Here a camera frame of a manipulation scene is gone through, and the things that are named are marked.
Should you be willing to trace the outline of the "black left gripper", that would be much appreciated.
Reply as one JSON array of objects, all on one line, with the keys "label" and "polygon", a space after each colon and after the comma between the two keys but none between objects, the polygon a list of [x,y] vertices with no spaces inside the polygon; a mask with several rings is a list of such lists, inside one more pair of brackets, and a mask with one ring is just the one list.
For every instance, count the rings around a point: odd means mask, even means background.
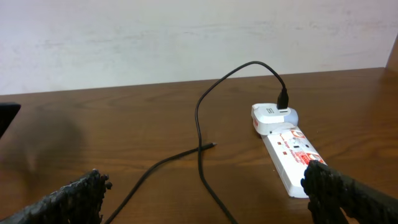
[{"label": "black left gripper", "polygon": [[14,102],[0,104],[0,138],[6,132],[20,108],[21,105]]}]

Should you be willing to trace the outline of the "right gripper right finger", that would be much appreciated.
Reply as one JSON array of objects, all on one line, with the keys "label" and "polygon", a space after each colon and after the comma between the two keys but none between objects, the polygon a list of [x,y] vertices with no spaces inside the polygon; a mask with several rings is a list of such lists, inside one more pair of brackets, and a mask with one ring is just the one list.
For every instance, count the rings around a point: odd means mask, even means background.
[{"label": "right gripper right finger", "polygon": [[397,199],[319,161],[309,162],[301,180],[312,220],[321,223],[397,223]]}]

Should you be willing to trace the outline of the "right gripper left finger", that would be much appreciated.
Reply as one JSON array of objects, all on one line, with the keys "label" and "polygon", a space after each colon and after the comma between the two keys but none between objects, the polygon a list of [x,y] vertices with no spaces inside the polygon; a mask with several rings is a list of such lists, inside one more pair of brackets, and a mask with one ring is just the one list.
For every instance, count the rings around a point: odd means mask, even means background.
[{"label": "right gripper left finger", "polygon": [[109,176],[99,170],[81,176],[41,200],[1,220],[2,224],[99,224]]}]

